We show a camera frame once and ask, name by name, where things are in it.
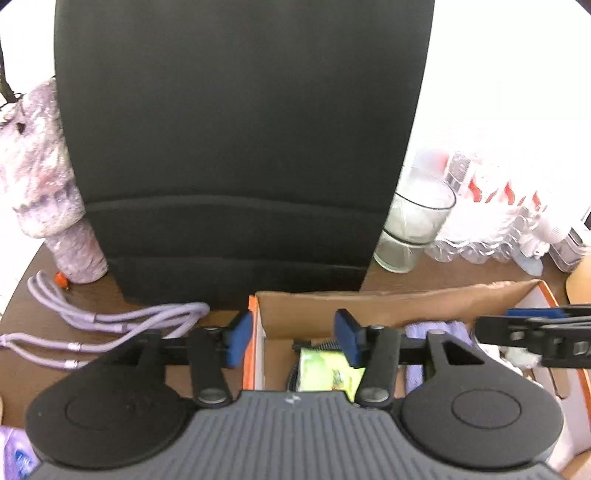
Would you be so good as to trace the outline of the green tissue pack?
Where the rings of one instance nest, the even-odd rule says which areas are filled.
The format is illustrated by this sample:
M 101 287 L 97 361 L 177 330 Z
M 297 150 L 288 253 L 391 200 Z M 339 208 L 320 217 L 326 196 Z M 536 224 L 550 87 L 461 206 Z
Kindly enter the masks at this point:
M 363 373 L 365 369 L 349 366 L 342 352 L 304 349 L 298 362 L 295 389 L 297 392 L 342 391 L 353 401 Z

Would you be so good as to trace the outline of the water bottle left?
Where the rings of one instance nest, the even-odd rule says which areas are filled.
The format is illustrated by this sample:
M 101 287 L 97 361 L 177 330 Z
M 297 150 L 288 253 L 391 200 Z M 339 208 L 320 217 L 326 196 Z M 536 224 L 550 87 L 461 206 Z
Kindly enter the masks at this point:
M 436 240 L 427 249 L 427 254 L 438 262 L 451 262 L 470 244 L 469 217 L 474 203 L 470 184 L 476 167 L 475 160 L 461 153 L 448 158 L 443 179 L 456 194 L 456 203 Z

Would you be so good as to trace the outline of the yellow thermos jug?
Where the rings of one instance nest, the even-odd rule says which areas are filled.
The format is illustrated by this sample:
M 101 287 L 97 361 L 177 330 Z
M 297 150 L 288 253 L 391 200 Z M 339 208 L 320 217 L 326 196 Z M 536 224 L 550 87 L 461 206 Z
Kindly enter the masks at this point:
M 591 256 L 585 256 L 565 283 L 567 298 L 571 304 L 591 303 Z

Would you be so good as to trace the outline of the water bottle middle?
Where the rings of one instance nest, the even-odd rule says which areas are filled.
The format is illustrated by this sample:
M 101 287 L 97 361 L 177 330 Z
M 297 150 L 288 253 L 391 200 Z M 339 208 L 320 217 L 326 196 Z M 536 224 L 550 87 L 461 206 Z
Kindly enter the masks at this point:
M 469 243 L 462 257 L 482 265 L 490 259 L 508 263 L 512 250 L 512 228 L 518 208 L 510 184 L 510 173 L 495 162 L 471 161 L 472 178 L 468 186 Z

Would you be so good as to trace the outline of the white astronaut speaker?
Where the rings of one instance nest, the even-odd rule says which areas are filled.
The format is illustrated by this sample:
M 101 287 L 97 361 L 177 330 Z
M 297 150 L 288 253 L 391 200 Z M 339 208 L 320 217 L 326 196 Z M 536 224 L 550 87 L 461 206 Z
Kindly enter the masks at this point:
M 532 277 L 541 277 L 544 265 L 542 258 L 550 246 L 560 243 L 570 232 L 568 222 L 556 218 L 540 217 L 518 242 L 519 251 L 514 255 L 517 265 Z

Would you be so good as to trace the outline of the purple knitted cloth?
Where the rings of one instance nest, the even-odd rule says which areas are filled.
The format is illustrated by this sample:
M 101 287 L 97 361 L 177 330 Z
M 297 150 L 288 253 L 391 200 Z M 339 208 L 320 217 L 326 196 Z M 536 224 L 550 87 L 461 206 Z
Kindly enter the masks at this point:
M 410 394 L 421 387 L 428 379 L 429 374 L 425 368 L 433 362 L 433 353 L 438 353 L 445 340 L 459 340 L 473 346 L 468 327 L 458 320 L 453 321 L 419 321 L 405 326 L 405 335 L 409 339 L 425 340 L 427 342 L 427 358 L 418 364 L 409 364 L 406 368 L 405 387 L 406 394 Z

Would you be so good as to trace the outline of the water bottle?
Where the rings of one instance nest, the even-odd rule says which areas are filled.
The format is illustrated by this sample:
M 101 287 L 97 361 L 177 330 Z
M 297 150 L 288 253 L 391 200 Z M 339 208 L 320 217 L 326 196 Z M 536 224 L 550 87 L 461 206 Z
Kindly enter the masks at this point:
M 472 178 L 468 186 L 469 243 L 462 257 L 482 265 L 490 259 L 508 263 L 512 250 L 512 228 L 518 208 L 510 184 L 510 173 L 495 162 L 471 161 Z
M 474 203 L 470 184 L 476 167 L 475 160 L 461 153 L 448 158 L 443 179 L 456 194 L 456 203 L 436 240 L 427 249 L 427 254 L 438 262 L 451 262 L 470 244 L 469 217 Z
M 526 258 L 541 259 L 550 246 L 566 238 L 570 227 L 551 193 L 532 179 L 511 179 L 506 187 L 509 205 L 517 214 L 516 241 Z

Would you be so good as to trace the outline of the clear drinking glass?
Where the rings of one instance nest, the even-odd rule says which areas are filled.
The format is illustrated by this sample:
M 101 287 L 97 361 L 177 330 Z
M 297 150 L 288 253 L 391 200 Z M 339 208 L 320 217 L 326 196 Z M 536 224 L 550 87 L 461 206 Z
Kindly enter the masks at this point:
M 456 202 L 456 193 L 443 180 L 416 167 L 404 167 L 374 251 L 375 261 L 392 273 L 412 271 Z

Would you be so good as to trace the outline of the purple flower vase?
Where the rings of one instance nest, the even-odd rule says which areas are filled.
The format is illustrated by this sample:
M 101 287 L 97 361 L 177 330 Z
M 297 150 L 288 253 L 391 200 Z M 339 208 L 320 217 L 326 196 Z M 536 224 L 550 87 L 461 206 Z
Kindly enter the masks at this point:
M 1 191 L 23 233 L 44 242 L 70 282 L 89 284 L 107 273 L 85 219 L 53 78 L 1 108 Z

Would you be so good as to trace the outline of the small floral tin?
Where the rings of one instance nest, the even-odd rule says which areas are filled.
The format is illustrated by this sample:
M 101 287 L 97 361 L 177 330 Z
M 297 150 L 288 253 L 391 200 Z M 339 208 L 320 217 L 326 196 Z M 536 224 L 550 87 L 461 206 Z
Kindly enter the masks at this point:
M 573 228 L 561 242 L 551 245 L 550 258 L 564 273 L 571 273 L 590 254 L 590 231 Z

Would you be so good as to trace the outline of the pale green plastic bag ball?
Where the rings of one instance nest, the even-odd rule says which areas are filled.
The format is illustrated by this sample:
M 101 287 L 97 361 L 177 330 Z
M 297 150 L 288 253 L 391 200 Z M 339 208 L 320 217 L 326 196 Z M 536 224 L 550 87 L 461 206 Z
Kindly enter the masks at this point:
M 513 370 L 529 370 L 536 368 L 541 357 L 524 348 L 505 347 L 492 344 L 478 344 L 479 348 L 493 360 Z

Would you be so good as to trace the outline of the black paper bag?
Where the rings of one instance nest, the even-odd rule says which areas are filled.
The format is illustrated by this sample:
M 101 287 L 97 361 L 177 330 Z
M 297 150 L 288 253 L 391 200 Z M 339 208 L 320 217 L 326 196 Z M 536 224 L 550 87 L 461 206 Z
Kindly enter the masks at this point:
M 144 304 L 356 291 L 430 1 L 59 1 L 58 104 L 109 272 Z

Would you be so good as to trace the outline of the water bottle right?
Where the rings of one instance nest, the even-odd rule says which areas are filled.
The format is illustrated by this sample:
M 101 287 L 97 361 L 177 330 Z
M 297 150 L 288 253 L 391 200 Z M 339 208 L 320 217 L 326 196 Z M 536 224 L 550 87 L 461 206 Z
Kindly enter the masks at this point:
M 526 258 L 541 259 L 550 246 L 566 238 L 570 227 L 551 193 L 532 179 L 511 179 L 506 187 L 509 205 L 517 214 L 516 241 Z

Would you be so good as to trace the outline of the purple tissue box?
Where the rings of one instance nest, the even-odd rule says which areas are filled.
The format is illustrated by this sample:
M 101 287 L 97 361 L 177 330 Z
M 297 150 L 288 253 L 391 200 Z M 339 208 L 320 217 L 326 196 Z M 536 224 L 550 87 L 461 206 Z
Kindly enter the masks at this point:
M 0 477 L 3 480 L 27 479 L 39 464 L 24 430 L 0 427 Z

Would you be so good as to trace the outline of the red cardboard box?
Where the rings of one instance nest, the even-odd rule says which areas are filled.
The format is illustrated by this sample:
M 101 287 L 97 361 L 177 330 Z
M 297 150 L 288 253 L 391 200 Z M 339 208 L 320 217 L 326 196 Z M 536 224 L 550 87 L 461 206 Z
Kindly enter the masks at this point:
M 360 323 L 404 327 L 425 320 L 459 320 L 470 327 L 475 317 L 503 313 L 511 307 L 557 307 L 542 280 L 496 282 L 425 293 L 259 292 L 249 298 L 252 341 L 245 353 L 242 387 L 283 390 L 294 361 L 294 339 L 332 336 L 335 311 L 349 310 Z

